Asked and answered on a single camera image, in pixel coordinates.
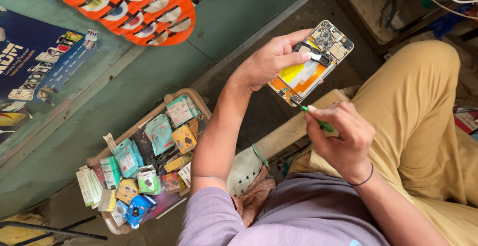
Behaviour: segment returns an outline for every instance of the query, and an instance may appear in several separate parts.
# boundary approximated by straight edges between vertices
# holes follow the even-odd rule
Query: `blue poster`
[[[99,49],[98,32],[79,33],[0,6],[0,100],[42,102]]]

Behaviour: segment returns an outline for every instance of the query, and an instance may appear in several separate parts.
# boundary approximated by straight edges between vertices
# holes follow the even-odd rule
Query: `beige pants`
[[[448,44],[412,43],[388,60],[352,103],[377,130],[368,156],[381,175],[451,245],[478,245],[478,209],[471,207],[478,206],[478,142],[455,127],[452,115],[459,67]],[[291,166],[291,172],[315,171],[339,176],[314,151]]]

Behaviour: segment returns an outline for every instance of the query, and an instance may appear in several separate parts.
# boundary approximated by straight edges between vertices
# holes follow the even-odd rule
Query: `floor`
[[[361,84],[367,80],[378,70],[384,60],[374,54],[370,47],[367,46],[354,27],[354,22],[348,20],[335,0],[310,0],[251,48],[225,66],[223,72],[213,77],[209,83],[210,87],[206,92],[202,93],[203,96],[209,98],[208,106],[210,110],[214,109],[217,97],[226,79],[255,50],[274,36],[284,35],[298,29],[314,28],[324,19],[330,20],[348,36],[355,43],[355,49],[347,57],[347,60],[341,63],[304,103],[312,103],[331,89],[345,88]],[[249,147],[251,143],[264,137],[298,112],[296,108],[290,107],[280,99],[271,89],[268,87],[262,88],[252,95],[240,129],[237,150]],[[161,219],[149,220],[142,224],[138,230],[121,236],[111,234],[103,219],[99,218],[81,225],[75,231],[108,236],[108,241],[74,238],[65,242],[65,245],[175,245],[181,230],[185,205],[186,202],[164,215]],[[50,226],[52,227],[63,227],[98,214],[97,211],[84,207],[80,189],[75,182],[63,188],[48,202],[44,202],[39,207],[39,210],[50,220]]]

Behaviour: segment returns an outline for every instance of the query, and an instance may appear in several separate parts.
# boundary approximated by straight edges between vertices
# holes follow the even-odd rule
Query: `black wristband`
[[[362,185],[362,184],[368,182],[368,181],[370,180],[370,178],[372,178],[372,174],[373,174],[373,163],[370,162],[370,164],[372,164],[372,172],[370,173],[370,176],[369,176],[364,182],[362,182],[362,183],[359,183],[359,184],[349,183],[351,186],[359,186],[359,185]]]

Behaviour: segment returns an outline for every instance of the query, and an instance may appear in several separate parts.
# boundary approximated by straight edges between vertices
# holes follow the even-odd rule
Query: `screwdriver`
[[[292,103],[294,103],[295,105],[297,105],[297,107],[299,107],[302,111],[309,113],[309,110],[307,109],[306,106],[302,106],[300,105],[299,103],[295,102],[293,99],[290,99]],[[328,132],[334,132],[334,128],[331,127],[329,124],[327,124],[326,122],[322,121],[322,120],[319,120],[317,119],[317,122],[319,122],[319,124],[324,127]]]

